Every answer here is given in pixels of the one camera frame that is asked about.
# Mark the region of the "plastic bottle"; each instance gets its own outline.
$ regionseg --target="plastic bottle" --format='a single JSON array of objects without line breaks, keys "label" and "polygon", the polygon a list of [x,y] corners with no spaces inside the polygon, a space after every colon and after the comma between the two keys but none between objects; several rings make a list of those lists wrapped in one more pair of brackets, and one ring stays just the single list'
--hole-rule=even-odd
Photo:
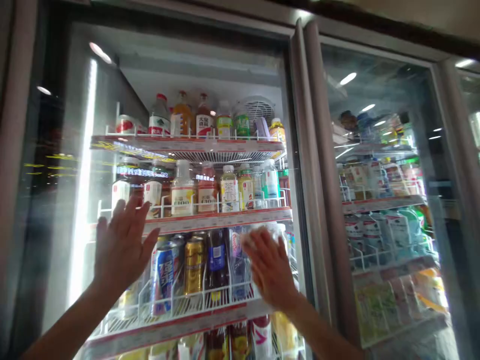
[{"label": "plastic bottle", "polygon": [[171,187],[171,215],[187,216],[195,213],[194,181],[190,176],[190,161],[176,161],[176,176]]},{"label": "plastic bottle", "polygon": [[214,163],[205,161],[202,164],[198,182],[198,213],[213,214],[217,212],[217,198],[214,196],[217,186]]},{"label": "plastic bottle", "polygon": [[261,187],[265,196],[265,205],[267,209],[279,207],[280,183],[279,174],[275,167],[273,159],[267,159],[263,162],[263,171],[261,174]]},{"label": "plastic bottle", "polygon": [[254,202],[254,181],[252,179],[252,170],[247,163],[240,164],[240,176],[238,177],[238,188],[241,193],[241,210],[252,210],[255,207]]},{"label": "plastic bottle", "polygon": [[223,166],[223,175],[220,181],[221,188],[221,212],[231,213],[240,211],[239,185],[237,176],[234,174],[233,165]]},{"label": "plastic bottle", "polygon": [[170,111],[167,107],[167,97],[161,93],[156,95],[156,101],[150,111],[148,133],[161,136],[170,134]]},{"label": "plastic bottle", "polygon": [[188,135],[189,129],[191,129],[191,134],[195,135],[195,130],[197,129],[196,121],[187,104],[187,93],[183,90],[178,93],[178,98],[176,105],[173,107],[170,122],[170,132],[172,136],[177,137],[180,135]]},{"label": "plastic bottle", "polygon": [[194,132],[199,138],[205,138],[209,133],[213,134],[214,119],[211,116],[208,99],[207,94],[200,94],[200,105],[196,111],[196,130]]},{"label": "plastic bottle", "polygon": [[232,137],[232,114],[229,102],[220,101],[218,111],[216,112],[216,129],[220,139],[230,139]]}]

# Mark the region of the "beverage can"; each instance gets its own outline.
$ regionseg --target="beverage can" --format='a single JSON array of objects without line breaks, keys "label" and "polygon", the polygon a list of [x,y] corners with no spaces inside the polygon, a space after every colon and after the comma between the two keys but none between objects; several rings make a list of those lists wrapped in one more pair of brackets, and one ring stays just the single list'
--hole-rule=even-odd
[{"label": "beverage can", "polygon": [[[172,242],[162,243],[156,250],[153,278],[150,288],[150,302],[170,299],[174,284],[175,254]],[[170,311],[169,301],[155,303],[151,306],[151,316],[157,317]]]}]

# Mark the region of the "shelf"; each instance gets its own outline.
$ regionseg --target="shelf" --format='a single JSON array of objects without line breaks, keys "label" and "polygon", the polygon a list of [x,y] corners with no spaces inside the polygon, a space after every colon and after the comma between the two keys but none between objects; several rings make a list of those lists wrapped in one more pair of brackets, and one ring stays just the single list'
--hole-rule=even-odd
[{"label": "shelf", "polygon": [[344,201],[341,203],[344,214],[354,214],[375,210],[401,208],[412,205],[422,205],[424,200],[420,195],[386,197],[358,201]]}]

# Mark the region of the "hand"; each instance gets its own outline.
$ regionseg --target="hand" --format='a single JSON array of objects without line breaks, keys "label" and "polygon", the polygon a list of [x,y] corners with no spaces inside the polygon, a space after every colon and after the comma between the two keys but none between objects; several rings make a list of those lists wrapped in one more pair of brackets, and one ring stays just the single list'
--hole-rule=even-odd
[{"label": "hand", "polygon": [[157,243],[159,228],[148,234],[142,243],[145,218],[150,208],[147,201],[136,209],[139,199],[131,197],[116,203],[110,224],[98,219],[96,227],[95,275],[96,284],[116,300],[145,270]]},{"label": "hand", "polygon": [[297,291],[282,237],[276,244],[265,227],[244,238],[243,250],[250,257],[253,282],[267,304],[287,313],[295,308],[302,295]]}]

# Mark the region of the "can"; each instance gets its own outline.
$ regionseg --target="can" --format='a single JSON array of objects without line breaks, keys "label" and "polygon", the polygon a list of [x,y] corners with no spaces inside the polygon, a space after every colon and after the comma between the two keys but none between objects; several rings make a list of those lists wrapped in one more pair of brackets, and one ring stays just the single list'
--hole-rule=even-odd
[{"label": "can", "polygon": [[185,245],[185,295],[202,291],[204,263],[204,240],[200,236],[192,236]]},{"label": "can", "polygon": [[[154,274],[150,287],[150,302],[169,299],[174,284],[175,251],[170,241],[162,243],[156,250]],[[169,301],[155,303],[151,306],[151,315],[160,316],[170,311]]]}]

